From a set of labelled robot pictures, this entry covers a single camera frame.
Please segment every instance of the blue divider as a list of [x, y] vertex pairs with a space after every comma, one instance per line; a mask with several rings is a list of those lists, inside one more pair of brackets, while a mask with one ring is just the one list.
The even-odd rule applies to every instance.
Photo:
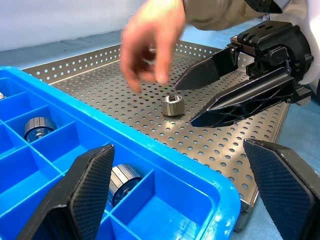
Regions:
[[[219, 173], [12, 67], [0, 67], [0, 238], [14, 239], [45, 194], [87, 150], [114, 144], [114, 166], [144, 178], [115, 207], [97, 239], [229, 239], [240, 212], [234, 185]], [[52, 119], [57, 130], [32, 142], [24, 125]]]

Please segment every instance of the metal bearing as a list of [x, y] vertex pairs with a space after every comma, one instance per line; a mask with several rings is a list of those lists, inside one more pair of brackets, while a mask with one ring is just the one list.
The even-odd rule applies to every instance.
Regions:
[[185, 114], [185, 100], [180, 95], [169, 95], [162, 99], [162, 111], [166, 116]]
[[46, 117], [34, 117], [24, 126], [24, 139], [28, 143], [44, 137], [57, 129], [56, 123]]
[[115, 207], [143, 177], [129, 164], [119, 164], [112, 168], [108, 202]]

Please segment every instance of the perforated metal tray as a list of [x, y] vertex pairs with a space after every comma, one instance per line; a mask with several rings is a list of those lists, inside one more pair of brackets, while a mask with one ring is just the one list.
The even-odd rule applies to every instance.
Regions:
[[128, 88], [120, 73], [119, 45], [25, 71], [226, 176], [234, 183], [242, 199], [241, 215], [235, 228], [240, 231], [258, 195], [242, 146], [243, 139], [275, 142], [288, 105], [276, 105], [230, 127], [194, 128], [190, 125], [190, 118], [216, 93], [248, 78], [245, 67], [253, 59], [241, 54], [238, 70], [203, 89], [179, 92], [185, 98], [185, 116], [167, 117], [162, 115], [161, 108], [161, 99], [174, 93], [172, 86], [187, 67], [218, 50], [179, 42], [175, 49], [169, 85], [143, 84], [141, 94]]

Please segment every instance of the sleeve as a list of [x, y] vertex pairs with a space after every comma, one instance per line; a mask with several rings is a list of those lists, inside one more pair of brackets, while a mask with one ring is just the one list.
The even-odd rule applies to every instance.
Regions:
[[200, 30], [220, 31], [263, 16], [244, 0], [183, 0], [183, 3], [187, 22]]

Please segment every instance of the white wall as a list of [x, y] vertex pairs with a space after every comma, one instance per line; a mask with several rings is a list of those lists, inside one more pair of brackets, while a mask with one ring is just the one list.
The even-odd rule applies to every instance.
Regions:
[[144, 1], [0, 0], [0, 51], [121, 30]]

